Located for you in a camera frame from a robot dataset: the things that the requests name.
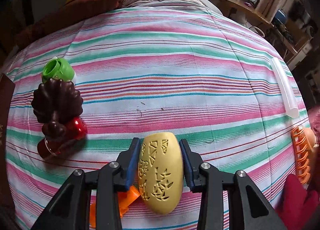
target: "orange comb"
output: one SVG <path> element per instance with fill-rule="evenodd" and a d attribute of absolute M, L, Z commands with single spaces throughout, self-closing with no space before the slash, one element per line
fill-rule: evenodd
<path fill-rule="evenodd" d="M 291 130 L 291 139 L 293 143 L 296 175 L 301 184 L 308 182 L 310 178 L 310 166 L 308 154 L 313 148 L 311 147 L 308 138 L 306 137 L 303 128 L 295 127 Z"/>
<path fill-rule="evenodd" d="M 135 201 L 140 196 L 140 192 L 134 187 L 131 186 L 127 192 L 118 192 L 118 204 L 120 217 L 129 210 L 129 205 Z M 96 203 L 93 202 L 90 205 L 89 212 L 89 223 L 92 228 L 96 228 Z"/>

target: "white translucent tube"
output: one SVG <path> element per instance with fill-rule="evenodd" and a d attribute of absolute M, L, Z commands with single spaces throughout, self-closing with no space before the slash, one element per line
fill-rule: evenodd
<path fill-rule="evenodd" d="M 294 97 L 292 87 L 289 83 L 288 77 L 278 58 L 274 57 L 270 61 L 272 70 L 276 76 L 277 83 L 279 84 L 282 99 L 284 101 L 285 112 L 292 118 L 299 117 L 299 109 L 296 98 Z"/>

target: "small debris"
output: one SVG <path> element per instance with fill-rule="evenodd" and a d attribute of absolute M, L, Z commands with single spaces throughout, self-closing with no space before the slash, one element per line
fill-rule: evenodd
<path fill-rule="evenodd" d="M 141 116 L 140 116 L 140 118 L 141 118 L 141 117 L 142 117 L 142 111 L 141 111 L 141 110 L 139 110 L 139 109 L 137 109 L 137 111 L 141 113 Z"/>

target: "screw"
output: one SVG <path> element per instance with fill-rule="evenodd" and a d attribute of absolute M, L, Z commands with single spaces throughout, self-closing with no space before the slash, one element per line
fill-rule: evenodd
<path fill-rule="evenodd" d="M 112 161 L 112 162 L 109 163 L 109 166 L 113 167 L 113 168 L 117 168 L 119 166 L 119 163 L 116 162 L 116 161 Z"/>
<path fill-rule="evenodd" d="M 201 167 L 204 168 L 204 169 L 209 169 L 211 166 L 210 166 L 209 163 L 204 162 L 204 163 L 201 164 Z"/>
<path fill-rule="evenodd" d="M 244 177 L 246 175 L 243 170 L 238 170 L 237 174 L 238 174 L 239 177 Z"/>
<path fill-rule="evenodd" d="M 73 172 L 73 175 L 76 175 L 76 176 L 80 176 L 82 174 L 82 169 L 76 169 L 74 172 Z"/>

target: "bed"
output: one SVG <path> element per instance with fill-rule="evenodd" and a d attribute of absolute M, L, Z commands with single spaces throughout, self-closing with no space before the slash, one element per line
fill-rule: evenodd
<path fill-rule="evenodd" d="M 125 0 L 124 8 L 50 34 L 17 54 L 6 67 L 16 84 L 6 161 L 22 229 L 31 228 L 75 169 L 99 169 L 133 137 L 158 131 L 186 138 L 192 151 L 222 171 L 245 170 L 277 205 L 286 176 L 295 172 L 290 130 L 309 126 L 307 111 L 276 50 L 214 9 L 200 0 Z M 44 161 L 36 149 L 42 125 L 30 103 L 54 56 L 76 72 L 88 136 L 72 156 Z M 285 114 L 273 57 L 293 88 L 296 119 Z M 185 186 L 177 208 L 160 216 L 139 199 L 122 218 L 123 229 L 196 229 L 200 201 Z M 224 217 L 228 229 L 226 194 Z"/>

